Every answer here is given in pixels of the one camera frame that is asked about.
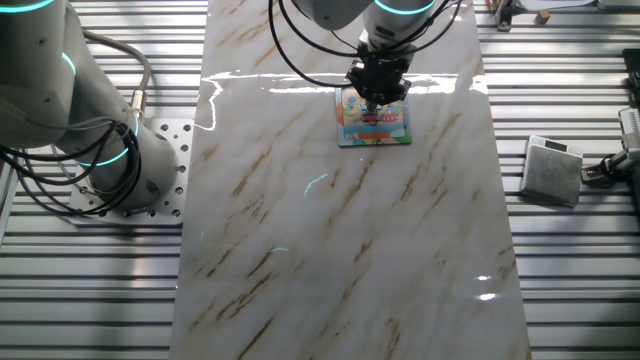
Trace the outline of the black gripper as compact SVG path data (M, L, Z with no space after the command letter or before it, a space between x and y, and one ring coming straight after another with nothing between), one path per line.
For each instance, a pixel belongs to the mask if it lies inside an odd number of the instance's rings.
M384 104L406 98L411 82L403 78L410 62L405 58L394 60L365 57L355 60L346 78L367 105L368 114L381 113Z

